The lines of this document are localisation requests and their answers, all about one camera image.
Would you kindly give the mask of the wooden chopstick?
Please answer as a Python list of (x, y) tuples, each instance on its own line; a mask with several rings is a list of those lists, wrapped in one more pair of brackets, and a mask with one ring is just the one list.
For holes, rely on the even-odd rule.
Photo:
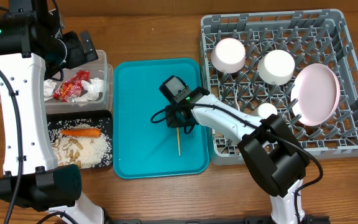
[(177, 146), (178, 146), (178, 155), (181, 156), (180, 128), (177, 128)]

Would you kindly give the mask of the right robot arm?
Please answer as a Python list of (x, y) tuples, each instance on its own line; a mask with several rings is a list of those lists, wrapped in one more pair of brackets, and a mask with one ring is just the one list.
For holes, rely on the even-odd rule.
[(310, 159), (281, 117), (243, 113), (202, 87), (191, 90), (176, 76), (165, 80), (159, 90), (170, 103), (162, 110), (169, 128), (206, 126), (238, 147), (252, 178), (270, 195), (270, 222), (304, 221), (300, 187)]

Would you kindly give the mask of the white napkin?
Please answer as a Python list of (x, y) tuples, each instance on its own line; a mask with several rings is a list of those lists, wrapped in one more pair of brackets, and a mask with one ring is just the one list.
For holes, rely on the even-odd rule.
[(44, 81), (44, 97), (50, 98), (53, 96), (54, 89), (56, 87), (57, 83), (53, 80), (45, 80)]

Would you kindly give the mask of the red snack wrapper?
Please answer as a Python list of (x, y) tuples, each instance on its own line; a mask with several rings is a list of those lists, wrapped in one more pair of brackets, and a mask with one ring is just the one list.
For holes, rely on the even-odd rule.
[(74, 102), (84, 90), (82, 81), (89, 81), (90, 72), (80, 70), (76, 75), (63, 82), (53, 94), (53, 98), (62, 102)]

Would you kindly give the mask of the white round plate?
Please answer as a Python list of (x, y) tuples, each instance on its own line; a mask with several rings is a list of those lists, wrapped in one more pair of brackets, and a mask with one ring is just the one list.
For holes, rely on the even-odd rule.
[(292, 111), (299, 122), (316, 126), (328, 120), (339, 104), (340, 85), (335, 73), (327, 66), (314, 63), (296, 77), (290, 99), (295, 101)]

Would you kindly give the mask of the small white bowl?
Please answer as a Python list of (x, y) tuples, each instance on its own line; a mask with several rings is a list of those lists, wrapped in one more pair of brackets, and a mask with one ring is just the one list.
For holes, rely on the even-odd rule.
[(270, 85), (284, 85), (290, 81), (295, 60), (287, 51), (273, 50), (262, 57), (257, 66), (259, 77)]

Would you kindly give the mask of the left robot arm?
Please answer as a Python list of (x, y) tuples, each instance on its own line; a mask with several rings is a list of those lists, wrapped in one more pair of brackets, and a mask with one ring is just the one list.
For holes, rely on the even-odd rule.
[(71, 223), (110, 223), (82, 191), (78, 166), (59, 166), (47, 128), (44, 81), (98, 57), (90, 35), (64, 32), (46, 0), (10, 0), (0, 18), (0, 98), (5, 134), (0, 199)]

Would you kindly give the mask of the orange carrot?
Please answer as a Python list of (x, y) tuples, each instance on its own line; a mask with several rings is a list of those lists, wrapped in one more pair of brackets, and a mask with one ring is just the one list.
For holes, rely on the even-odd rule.
[(98, 138), (101, 135), (101, 131), (97, 128), (85, 128), (85, 129), (64, 129), (61, 130), (62, 135), (86, 137), (86, 138)]

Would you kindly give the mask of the white cup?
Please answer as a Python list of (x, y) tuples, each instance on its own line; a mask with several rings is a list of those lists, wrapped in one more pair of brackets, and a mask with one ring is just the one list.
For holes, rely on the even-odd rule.
[(276, 107), (271, 103), (262, 103), (255, 109), (254, 112), (256, 113), (257, 116), (263, 119), (268, 118), (272, 114), (278, 115), (278, 111)]

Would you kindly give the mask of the white tissue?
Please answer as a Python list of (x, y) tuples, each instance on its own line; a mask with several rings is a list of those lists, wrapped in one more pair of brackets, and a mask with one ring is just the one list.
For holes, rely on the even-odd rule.
[(99, 93), (104, 91), (104, 80), (99, 78), (92, 78), (89, 82), (82, 80), (81, 84), (86, 93), (75, 98), (76, 102), (95, 101), (98, 99)]

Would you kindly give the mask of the white plastic fork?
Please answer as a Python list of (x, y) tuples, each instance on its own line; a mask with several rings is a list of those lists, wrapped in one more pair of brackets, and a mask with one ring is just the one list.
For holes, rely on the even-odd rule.
[(241, 111), (241, 107), (239, 106), (239, 104), (238, 104), (238, 97), (237, 97), (237, 93), (238, 93), (238, 91), (237, 90), (235, 90), (234, 91), (234, 102), (235, 102), (235, 104), (236, 104), (236, 108), (237, 108), (237, 110), (238, 111)]

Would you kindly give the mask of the pink bowl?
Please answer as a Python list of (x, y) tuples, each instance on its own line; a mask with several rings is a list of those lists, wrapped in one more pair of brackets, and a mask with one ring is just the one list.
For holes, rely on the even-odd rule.
[(223, 73), (236, 73), (245, 65), (246, 49), (237, 39), (220, 40), (211, 53), (213, 67)]

